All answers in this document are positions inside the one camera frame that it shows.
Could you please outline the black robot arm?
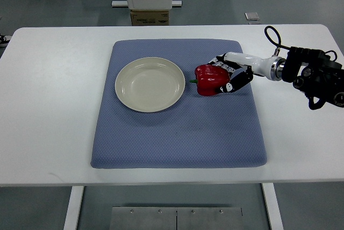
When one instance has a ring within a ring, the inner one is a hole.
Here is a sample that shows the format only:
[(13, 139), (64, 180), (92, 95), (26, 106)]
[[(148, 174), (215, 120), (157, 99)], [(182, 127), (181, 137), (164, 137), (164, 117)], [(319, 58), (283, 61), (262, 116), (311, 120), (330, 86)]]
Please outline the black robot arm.
[(309, 100), (311, 110), (325, 103), (343, 107), (343, 69), (336, 61), (336, 51), (284, 46), (273, 26), (266, 26), (264, 33), (276, 46), (276, 61), (270, 66), (272, 79), (292, 83)]

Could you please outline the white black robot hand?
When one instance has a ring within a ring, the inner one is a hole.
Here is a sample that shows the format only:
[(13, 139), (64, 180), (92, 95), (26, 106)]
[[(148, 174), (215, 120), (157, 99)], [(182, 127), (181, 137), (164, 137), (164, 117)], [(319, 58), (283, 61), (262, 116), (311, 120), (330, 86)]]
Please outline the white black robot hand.
[(243, 53), (228, 52), (216, 56), (208, 64), (229, 72), (231, 80), (216, 88), (216, 93), (235, 92), (253, 80), (254, 76), (266, 77), (271, 81), (282, 79), (282, 70), (286, 59), (273, 55), (260, 58)]

